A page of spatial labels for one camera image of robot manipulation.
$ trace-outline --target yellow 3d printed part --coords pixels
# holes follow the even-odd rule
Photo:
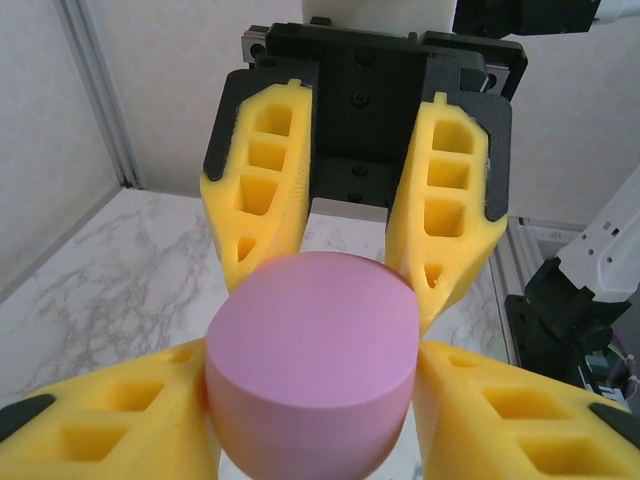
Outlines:
[[[0,479],[216,479],[204,355],[197,340],[34,392],[56,400],[0,443]]]
[[[309,206],[312,91],[291,80],[240,106],[224,175],[200,180],[202,200],[233,291],[267,260],[300,249]]]
[[[386,234],[385,263],[411,284],[421,329],[460,300],[504,233],[484,214],[487,134],[446,94],[416,118]]]
[[[414,392],[425,479],[640,479],[640,451],[589,410],[617,403],[433,342]]]

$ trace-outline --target white wall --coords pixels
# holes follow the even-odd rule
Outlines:
[[[0,0],[0,291],[116,184],[52,2]]]
[[[226,74],[252,23],[298,21],[300,0],[92,2],[102,49],[153,189],[198,194]],[[640,160],[640,20],[519,38],[511,213],[588,223]]]
[[[199,195],[227,74],[253,23],[300,21],[300,0],[89,3],[147,186]]]

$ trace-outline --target white marble table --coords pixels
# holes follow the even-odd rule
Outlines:
[[[384,224],[312,214],[303,250],[381,260]],[[200,200],[121,191],[0,305],[0,407],[201,337],[227,297]],[[489,267],[427,338],[506,361]],[[421,479],[413,412],[376,480]],[[228,458],[222,480],[245,479]]]

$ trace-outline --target pink cylinder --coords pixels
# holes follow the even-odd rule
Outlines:
[[[227,299],[206,335],[222,447],[256,480],[362,479],[393,448],[418,355],[415,294],[372,260],[274,260]]]

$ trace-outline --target marble surface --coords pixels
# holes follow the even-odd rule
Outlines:
[[[384,224],[312,214],[303,250],[382,260]],[[0,305],[0,406],[200,337],[226,297],[200,200],[123,190]],[[426,337],[506,361],[488,266]],[[220,474],[247,478],[226,457]],[[371,478],[422,478],[411,410]]]

